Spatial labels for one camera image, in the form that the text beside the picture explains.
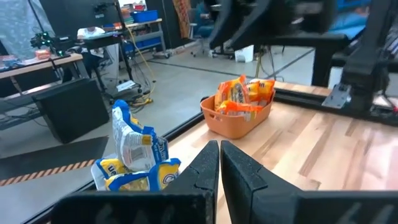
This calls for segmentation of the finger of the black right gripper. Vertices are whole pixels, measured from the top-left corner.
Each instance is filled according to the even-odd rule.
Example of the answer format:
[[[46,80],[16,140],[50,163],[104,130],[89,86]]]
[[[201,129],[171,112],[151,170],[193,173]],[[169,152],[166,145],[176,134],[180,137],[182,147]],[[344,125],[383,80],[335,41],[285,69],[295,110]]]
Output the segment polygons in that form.
[[[234,50],[255,45],[263,39],[281,35],[289,30],[290,1],[258,0],[231,38]]]
[[[234,35],[243,23],[246,1],[222,0],[220,4],[214,29],[208,38],[209,46],[214,49],[229,40],[233,50],[240,50],[242,46],[236,43]]]

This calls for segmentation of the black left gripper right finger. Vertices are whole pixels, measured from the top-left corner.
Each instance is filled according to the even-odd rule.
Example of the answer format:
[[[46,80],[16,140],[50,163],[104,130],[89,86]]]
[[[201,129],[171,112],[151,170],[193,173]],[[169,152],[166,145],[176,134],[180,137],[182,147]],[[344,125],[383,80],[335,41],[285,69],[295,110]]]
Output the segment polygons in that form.
[[[300,189],[229,141],[220,148],[224,195],[232,223],[293,223]]]

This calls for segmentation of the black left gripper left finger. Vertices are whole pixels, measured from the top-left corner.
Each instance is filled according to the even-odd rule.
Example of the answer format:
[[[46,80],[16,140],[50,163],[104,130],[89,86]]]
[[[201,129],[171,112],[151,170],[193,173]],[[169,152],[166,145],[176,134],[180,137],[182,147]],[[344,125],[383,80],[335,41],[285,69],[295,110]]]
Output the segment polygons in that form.
[[[220,150],[209,141],[184,171],[165,189],[172,199],[164,223],[214,224],[218,196]]]

